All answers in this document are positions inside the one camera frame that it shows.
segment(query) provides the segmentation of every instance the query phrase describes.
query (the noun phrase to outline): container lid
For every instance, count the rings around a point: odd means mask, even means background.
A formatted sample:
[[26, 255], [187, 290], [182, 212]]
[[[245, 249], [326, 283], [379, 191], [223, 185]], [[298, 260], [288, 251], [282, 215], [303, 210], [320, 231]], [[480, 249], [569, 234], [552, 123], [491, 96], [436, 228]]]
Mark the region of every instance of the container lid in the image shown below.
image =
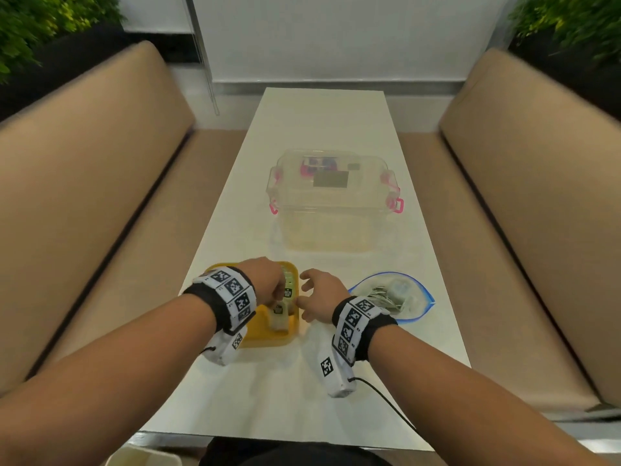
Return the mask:
[[329, 150], [291, 150], [271, 169], [267, 193], [275, 209], [393, 211], [394, 173], [380, 157]]

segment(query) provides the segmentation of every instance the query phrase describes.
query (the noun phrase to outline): white table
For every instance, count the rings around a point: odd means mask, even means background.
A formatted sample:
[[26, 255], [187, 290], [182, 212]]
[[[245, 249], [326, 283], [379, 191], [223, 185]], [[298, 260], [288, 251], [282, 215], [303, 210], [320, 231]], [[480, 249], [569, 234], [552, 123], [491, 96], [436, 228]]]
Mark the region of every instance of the white table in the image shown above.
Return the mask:
[[[265, 187], [270, 167], [290, 148], [382, 157], [395, 171], [405, 202], [402, 214], [388, 218], [394, 243], [359, 255], [285, 250]], [[261, 255], [291, 261], [300, 271], [320, 268], [338, 275], [347, 287], [380, 271], [411, 274], [437, 303], [404, 328], [470, 365], [384, 93], [265, 91], [183, 288], [214, 263]], [[332, 333], [331, 326], [302, 321], [300, 336], [291, 344], [244, 349], [228, 367], [198, 357], [143, 430], [430, 450], [369, 387], [359, 383], [345, 399], [326, 395], [315, 352], [319, 344], [329, 343]], [[356, 363], [354, 371], [387, 394], [369, 363]]]

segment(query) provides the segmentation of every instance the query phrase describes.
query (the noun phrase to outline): foliage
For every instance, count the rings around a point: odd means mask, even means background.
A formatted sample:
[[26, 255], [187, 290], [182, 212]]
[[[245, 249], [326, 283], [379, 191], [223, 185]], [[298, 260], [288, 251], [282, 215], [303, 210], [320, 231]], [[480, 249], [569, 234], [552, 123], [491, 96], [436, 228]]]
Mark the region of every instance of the foliage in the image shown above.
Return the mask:
[[99, 23], [120, 24], [118, 0], [0, 0], [0, 83], [32, 50]]
[[561, 47], [589, 46], [595, 60], [621, 62], [621, 0], [519, 0], [518, 38], [555, 29]]

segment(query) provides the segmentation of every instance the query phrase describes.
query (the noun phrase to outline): yellow tray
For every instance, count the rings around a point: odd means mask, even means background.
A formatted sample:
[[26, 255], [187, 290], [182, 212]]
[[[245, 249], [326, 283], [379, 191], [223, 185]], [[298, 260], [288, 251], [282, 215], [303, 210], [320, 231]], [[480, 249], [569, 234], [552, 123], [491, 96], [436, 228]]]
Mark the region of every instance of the yellow tray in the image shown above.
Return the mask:
[[[295, 301], [299, 294], [299, 274], [298, 269], [293, 263], [279, 261], [280, 265], [293, 274], [296, 284], [293, 285], [292, 300]], [[216, 266], [234, 266], [235, 263], [217, 263], [206, 269], [206, 272]], [[287, 332], [272, 330], [269, 328], [268, 308], [260, 305], [256, 309], [256, 315], [248, 322], [248, 333], [240, 348], [261, 348], [261, 347], [280, 347], [287, 345], [298, 335], [300, 327], [300, 309], [295, 302], [293, 304], [293, 314], [289, 316], [289, 330]]]

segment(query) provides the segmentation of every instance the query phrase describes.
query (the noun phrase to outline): forearm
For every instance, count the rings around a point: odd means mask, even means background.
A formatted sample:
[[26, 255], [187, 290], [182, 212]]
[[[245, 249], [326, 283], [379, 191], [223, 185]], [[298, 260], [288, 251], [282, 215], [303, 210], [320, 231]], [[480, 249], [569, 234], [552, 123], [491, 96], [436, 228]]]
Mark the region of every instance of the forearm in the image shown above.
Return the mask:
[[199, 298], [159, 306], [0, 399], [0, 458], [99, 464], [165, 402], [215, 332]]
[[513, 394], [397, 326], [377, 330], [369, 361], [449, 464], [605, 464]]

